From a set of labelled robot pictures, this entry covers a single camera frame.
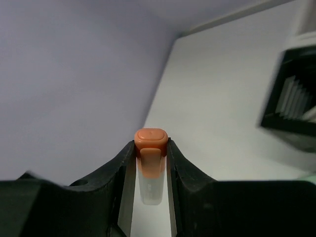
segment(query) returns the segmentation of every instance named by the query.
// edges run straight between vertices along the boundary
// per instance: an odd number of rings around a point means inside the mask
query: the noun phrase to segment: white wall
[[[136,1],[0,3],[0,179],[69,184],[142,127],[174,31]]]
[[[215,179],[292,179],[314,154],[257,127],[298,2],[176,41],[145,126]]]

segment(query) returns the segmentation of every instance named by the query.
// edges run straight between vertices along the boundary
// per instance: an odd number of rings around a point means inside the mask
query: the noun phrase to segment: black plastic part
[[[132,141],[104,166],[67,187],[31,173],[0,182],[0,237],[129,237],[135,177]],[[314,232],[312,183],[216,181],[189,162],[171,139],[167,183],[172,237]]]
[[[68,187],[31,173],[0,182],[0,236],[130,236],[135,162],[130,142],[111,161]]]
[[[305,181],[215,181],[167,148],[172,237],[298,236],[315,231],[316,186]]]
[[[286,80],[290,78],[295,85],[283,94]],[[316,123],[302,120],[302,115],[316,105],[315,78],[316,46],[285,51],[260,123],[276,137],[304,152],[316,152]]]

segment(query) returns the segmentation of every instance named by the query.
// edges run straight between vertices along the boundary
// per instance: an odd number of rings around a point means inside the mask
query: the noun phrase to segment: orange lid
[[[159,128],[142,128],[135,133],[138,168],[146,178],[158,178],[165,169],[167,133]]]

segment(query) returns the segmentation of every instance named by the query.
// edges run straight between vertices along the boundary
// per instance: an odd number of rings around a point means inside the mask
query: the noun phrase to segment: screw hole
[[[79,179],[77,181],[74,181],[70,186],[81,186],[81,185],[86,185],[88,181],[84,179]]]

